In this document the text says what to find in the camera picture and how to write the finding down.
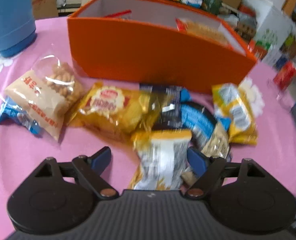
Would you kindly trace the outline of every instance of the nuts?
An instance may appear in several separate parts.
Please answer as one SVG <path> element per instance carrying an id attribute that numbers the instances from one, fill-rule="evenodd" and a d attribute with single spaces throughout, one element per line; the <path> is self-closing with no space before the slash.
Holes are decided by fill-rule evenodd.
<path id="1" fill-rule="evenodd" d="M 82 85 L 75 80 L 75 76 L 69 72 L 68 63 L 60 66 L 53 65 L 53 73 L 44 79 L 48 87 L 66 98 L 69 106 L 74 104 L 83 94 Z"/>

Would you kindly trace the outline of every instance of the round table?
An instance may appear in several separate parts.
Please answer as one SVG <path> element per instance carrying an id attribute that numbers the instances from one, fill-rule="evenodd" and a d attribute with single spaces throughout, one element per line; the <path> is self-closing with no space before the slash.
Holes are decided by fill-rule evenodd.
<path id="1" fill-rule="evenodd" d="M 49 50 L 50 44 L 53 44 L 53 52 L 60 59 L 72 64 L 66 18 L 39 20 L 36 27 L 38 36 L 30 47 L 12 59 L 0 58 L 0 94 L 7 85 L 28 71 L 39 57 L 52 52 Z M 265 107 L 263 114 L 256 119 L 259 134 L 257 146 L 233 146 L 233 161 L 254 159 L 296 195 L 296 128 L 288 110 L 280 106 L 267 86 L 267 80 L 274 76 L 275 71 L 263 63 L 258 63 L 248 74 L 263 94 Z M 139 88 L 138 84 L 133 83 L 105 83 Z M 213 108 L 209 95 L 192 93 L 192 98 Z M 107 143 L 83 128 L 68 127 L 63 141 L 58 144 L 50 138 L 35 138 L 25 128 L 12 122 L 0 125 L 0 240 L 14 231 L 6 212 L 8 197 L 43 159 L 51 155 L 58 162 L 67 162 L 77 155 L 90 156 L 103 146 L 111 148 L 113 158 L 102 177 L 122 192 L 127 188 L 139 160 L 135 152 L 121 143 Z"/>

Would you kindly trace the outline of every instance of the copper screw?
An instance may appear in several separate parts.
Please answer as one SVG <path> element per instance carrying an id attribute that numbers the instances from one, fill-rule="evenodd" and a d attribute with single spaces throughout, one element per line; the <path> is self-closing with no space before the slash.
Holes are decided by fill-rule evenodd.
<path id="1" fill-rule="evenodd" d="M 100 191 L 100 194 L 103 197 L 113 197 L 117 192 L 113 188 L 105 188 Z"/>
<path id="2" fill-rule="evenodd" d="M 190 197 L 201 197 L 203 195 L 203 191 L 199 188 L 192 188 L 188 190 L 188 195 Z"/>

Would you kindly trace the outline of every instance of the red logo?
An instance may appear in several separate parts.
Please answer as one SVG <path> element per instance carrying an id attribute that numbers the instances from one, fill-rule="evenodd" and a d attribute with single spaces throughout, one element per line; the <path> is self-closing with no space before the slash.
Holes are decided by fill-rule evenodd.
<path id="1" fill-rule="evenodd" d="M 100 97 L 105 99 L 116 99 L 117 96 L 118 96 L 117 91 L 112 89 L 107 89 L 100 93 Z"/>

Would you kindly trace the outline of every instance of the ribbed gray surface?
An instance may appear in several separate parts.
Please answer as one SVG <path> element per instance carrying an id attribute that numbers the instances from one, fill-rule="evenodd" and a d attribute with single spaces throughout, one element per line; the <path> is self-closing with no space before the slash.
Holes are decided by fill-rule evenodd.
<path id="1" fill-rule="evenodd" d="M 250 236 L 218 223 L 203 202 L 181 197 L 178 191 L 128 191 L 102 201 L 80 226 L 51 236 L 16 232 L 9 240 L 294 240 L 287 231 Z"/>

